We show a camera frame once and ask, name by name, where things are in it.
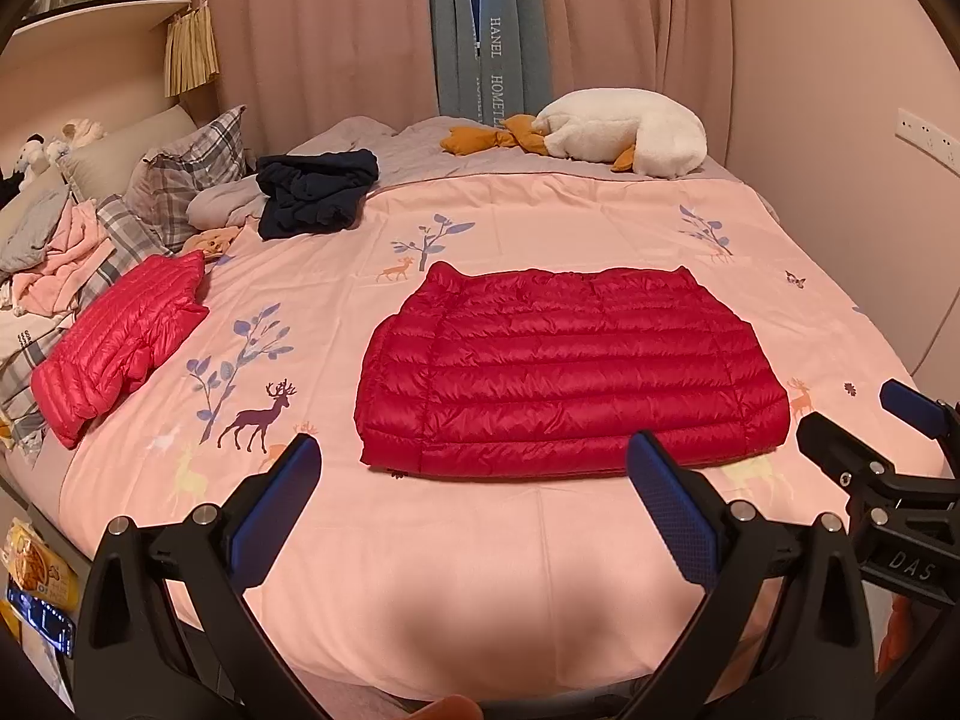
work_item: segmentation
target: metal screw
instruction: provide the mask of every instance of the metal screw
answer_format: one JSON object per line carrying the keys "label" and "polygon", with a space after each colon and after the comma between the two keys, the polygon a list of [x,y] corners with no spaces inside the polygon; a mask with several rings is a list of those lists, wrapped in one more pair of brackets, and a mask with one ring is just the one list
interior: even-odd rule
{"label": "metal screw", "polygon": [[730,504],[730,513],[734,519],[740,522],[750,522],[750,520],[757,516],[757,509],[754,508],[752,503],[747,501],[733,501],[733,503]]}
{"label": "metal screw", "polygon": [[217,518],[218,509],[211,503],[205,503],[193,509],[193,521],[198,525],[209,525]]}
{"label": "metal screw", "polygon": [[843,530],[843,520],[837,517],[833,512],[824,512],[820,515],[820,524],[831,533],[839,533]]}
{"label": "metal screw", "polygon": [[128,517],[114,517],[109,524],[107,524],[107,531],[112,536],[119,536],[120,533],[126,531],[130,526],[130,519]]}

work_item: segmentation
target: wall socket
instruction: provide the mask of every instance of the wall socket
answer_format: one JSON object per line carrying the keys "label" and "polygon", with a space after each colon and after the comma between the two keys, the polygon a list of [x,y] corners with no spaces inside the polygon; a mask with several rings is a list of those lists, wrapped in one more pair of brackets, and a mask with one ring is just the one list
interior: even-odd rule
{"label": "wall socket", "polygon": [[913,143],[920,151],[960,175],[960,140],[939,127],[901,108],[896,118],[896,136]]}

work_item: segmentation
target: white shelf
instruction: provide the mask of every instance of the white shelf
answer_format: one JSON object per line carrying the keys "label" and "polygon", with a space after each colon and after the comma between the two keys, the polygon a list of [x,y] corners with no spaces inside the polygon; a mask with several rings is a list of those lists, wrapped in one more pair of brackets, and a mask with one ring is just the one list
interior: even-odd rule
{"label": "white shelf", "polygon": [[98,38],[146,32],[164,22],[189,0],[129,0],[93,5],[21,26],[0,53],[0,73],[45,56],[69,61],[70,47]]}

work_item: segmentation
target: phone screen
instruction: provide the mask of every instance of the phone screen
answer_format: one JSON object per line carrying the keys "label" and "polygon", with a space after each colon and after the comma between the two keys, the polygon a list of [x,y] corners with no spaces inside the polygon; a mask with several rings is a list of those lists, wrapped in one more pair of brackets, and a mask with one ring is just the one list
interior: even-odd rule
{"label": "phone screen", "polygon": [[23,620],[45,640],[68,658],[73,658],[73,641],[77,627],[63,610],[20,589],[13,581],[7,582],[7,600]]}

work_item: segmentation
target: red puffer jacket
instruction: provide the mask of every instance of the red puffer jacket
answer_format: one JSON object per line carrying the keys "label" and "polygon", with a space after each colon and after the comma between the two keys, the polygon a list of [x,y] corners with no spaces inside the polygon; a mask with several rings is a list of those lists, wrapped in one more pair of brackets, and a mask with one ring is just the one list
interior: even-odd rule
{"label": "red puffer jacket", "polygon": [[209,309],[194,298],[202,278],[201,251],[148,257],[94,300],[37,366],[30,387],[64,446],[76,446],[86,420],[138,389],[203,321]]}
{"label": "red puffer jacket", "polygon": [[464,276],[446,263],[373,332],[354,419],[369,466],[462,478],[623,473],[642,429],[710,466],[790,427],[754,330],[685,268]]}

